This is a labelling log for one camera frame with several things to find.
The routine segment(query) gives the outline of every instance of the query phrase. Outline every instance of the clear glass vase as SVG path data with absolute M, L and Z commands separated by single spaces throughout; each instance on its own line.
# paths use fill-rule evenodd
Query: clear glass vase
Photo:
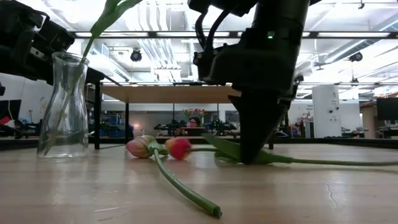
M 88 152 L 84 85 L 89 61 L 77 54 L 56 52 L 53 93 L 45 111 L 37 157 L 80 157 Z

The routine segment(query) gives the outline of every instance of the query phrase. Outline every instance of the cable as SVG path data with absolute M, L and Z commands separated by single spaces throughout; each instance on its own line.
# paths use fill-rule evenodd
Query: cable
M 197 39 L 199 40 L 199 44 L 202 49 L 205 49 L 206 46 L 206 36 L 203 33 L 203 20 L 205 19 L 206 13 L 200 14 L 196 23 L 195 23 L 195 32 L 197 34 Z
M 206 40 L 206 47 L 205 47 L 205 51 L 213 51 L 213 39 L 214 39 L 214 35 L 217 31 L 217 28 L 220 26 L 220 24 L 222 23 L 222 21 L 231 13 L 232 10 L 230 9 L 225 9 L 216 19 L 216 21 L 213 23 L 213 25 L 211 26 L 210 32 L 209 32 L 209 36 L 207 37 Z

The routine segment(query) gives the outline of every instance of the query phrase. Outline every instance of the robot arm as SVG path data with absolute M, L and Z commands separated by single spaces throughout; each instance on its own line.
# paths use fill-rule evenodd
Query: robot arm
M 241 96 L 230 96 L 241 123 L 241 162 L 250 164 L 289 110 L 297 90 L 295 64 L 308 7 L 320 0 L 190 0 L 201 16 L 195 30 L 203 52 L 193 63 L 210 85 L 232 83 Z M 206 38 L 201 23 L 209 6 L 223 10 Z M 243 16 L 256 5 L 252 27 L 238 44 L 213 48 L 217 27 L 228 14 Z

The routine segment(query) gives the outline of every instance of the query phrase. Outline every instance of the wooden table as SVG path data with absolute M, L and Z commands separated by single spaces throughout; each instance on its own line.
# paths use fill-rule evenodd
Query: wooden table
M 332 145 L 278 145 L 306 159 L 386 161 L 398 151 Z M 42 160 L 35 149 L 0 152 L 1 223 L 397 223 L 398 167 L 216 165 L 198 152 L 165 166 L 216 202 L 216 220 L 188 202 L 154 161 L 127 159 L 123 147 L 83 160 Z

